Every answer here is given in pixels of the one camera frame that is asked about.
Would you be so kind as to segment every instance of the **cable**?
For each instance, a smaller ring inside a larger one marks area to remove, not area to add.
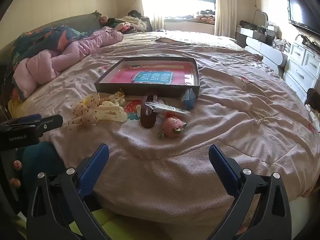
[[[120,13],[117,14],[116,18],[118,18],[118,15],[122,14],[125,10],[128,10],[129,8],[131,8],[135,3],[136,3],[137,0],[135,0],[132,5],[126,7],[123,11],[121,11]]]
[[[298,32],[300,32],[303,36],[307,37],[307,38],[311,38],[312,34],[310,36],[306,36],[304,33],[302,33],[301,31],[299,31],[299,29],[297,28]]]
[[[283,46],[285,47],[285,45],[279,44],[279,45],[272,45],[273,48],[279,47],[279,46]]]
[[[254,20],[255,20],[255,18],[256,18],[256,12],[257,12],[257,11],[260,11],[260,9],[256,9],[256,11],[254,12],[254,17],[253,17],[252,24],[253,24],[253,22],[254,22]]]
[[[296,39],[295,39],[295,41],[297,40],[297,38],[298,38],[299,36],[301,36],[301,37],[303,38],[303,35],[298,34],[297,37],[296,37]]]

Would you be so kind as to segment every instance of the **electronic device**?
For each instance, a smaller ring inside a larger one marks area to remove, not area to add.
[[[320,47],[317,44],[315,44],[314,42],[311,42],[306,36],[301,35],[301,37],[303,38],[303,42],[302,42],[303,45],[314,50],[316,53],[320,55]]]
[[[10,119],[0,124],[0,150],[6,151],[39,143],[43,133],[63,124],[60,114],[42,118],[40,114]]]
[[[288,0],[289,23],[320,37],[320,22],[305,0]]]

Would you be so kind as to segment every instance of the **pink bedsheet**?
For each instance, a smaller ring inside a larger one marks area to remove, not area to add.
[[[278,172],[289,201],[307,195],[319,177],[320,137],[295,92],[260,56],[227,38],[168,32],[166,36],[183,43],[166,44],[155,41],[160,35],[125,35],[122,42],[100,48],[65,70],[22,105],[24,114],[61,114],[67,121],[71,105],[95,92],[94,82],[106,66],[123,57],[196,59],[199,98],[181,137],[159,139],[160,117],[151,129],[138,121],[100,121],[83,129],[70,130],[65,124],[42,137],[54,144],[67,167],[76,167],[100,143],[109,146],[109,161],[94,189],[101,205],[127,216],[214,228],[233,198],[209,162],[212,144],[256,174]]]

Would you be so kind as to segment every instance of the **pink jacket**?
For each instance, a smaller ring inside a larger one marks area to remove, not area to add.
[[[98,48],[123,40],[123,34],[115,29],[103,27],[90,37],[71,43],[60,55],[54,50],[43,50],[32,58],[25,58],[13,74],[16,87],[26,99],[35,91],[38,84],[46,84],[54,80],[61,71],[78,63],[85,56]]]

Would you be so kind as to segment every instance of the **white cabinet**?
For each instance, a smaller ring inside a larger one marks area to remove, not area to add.
[[[320,92],[320,56],[302,44],[293,43],[283,79],[304,103],[309,88]]]
[[[251,37],[246,38],[246,44],[247,46],[245,47],[245,49],[252,54],[259,54],[263,56],[262,62],[270,67],[274,71],[274,73],[279,75],[278,67],[282,68],[283,73],[283,68],[287,61],[287,55]]]

